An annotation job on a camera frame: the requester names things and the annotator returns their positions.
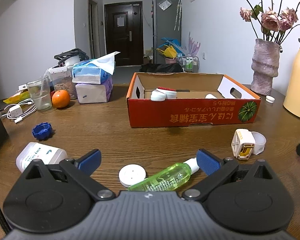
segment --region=wooden table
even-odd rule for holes
[[[248,163],[262,157],[279,175],[295,203],[288,232],[300,240],[300,159],[295,152],[300,142],[300,119],[283,108],[282,94],[273,91],[274,104],[263,98],[253,124],[132,129],[125,99],[127,90],[126,86],[115,86],[110,102],[105,104],[72,102],[68,109],[48,114],[37,112],[19,124],[5,120],[10,139],[0,150],[0,205],[20,175],[16,158],[29,142],[35,141],[31,131],[41,122],[50,122],[55,130],[54,136],[44,143],[65,149],[70,157],[79,158],[99,148],[102,164],[93,178],[116,194],[125,189],[118,178],[123,166],[139,164],[148,175],[153,175],[176,162],[195,157],[199,148],[225,158],[232,155],[230,144],[234,131],[247,128],[262,133],[267,139],[264,153],[252,156]],[[197,172],[178,192],[204,178],[202,171]]]

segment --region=tissue pack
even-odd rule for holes
[[[84,61],[75,65],[72,69],[72,82],[100,85],[111,76],[108,72],[97,67],[93,60]]]
[[[109,101],[112,92],[112,77],[100,85],[76,84],[75,86],[80,104],[106,103]]]

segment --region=green bottle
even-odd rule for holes
[[[128,187],[131,191],[172,191],[185,184],[197,172],[197,158],[176,163],[153,176]]]

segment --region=blue plastic lid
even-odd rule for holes
[[[38,124],[36,127],[32,129],[32,135],[37,140],[44,140],[48,138],[52,134],[51,124],[48,122],[43,122]]]

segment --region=orange fruit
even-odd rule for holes
[[[52,105],[55,108],[64,108],[70,103],[70,95],[67,90],[59,90],[52,96]]]

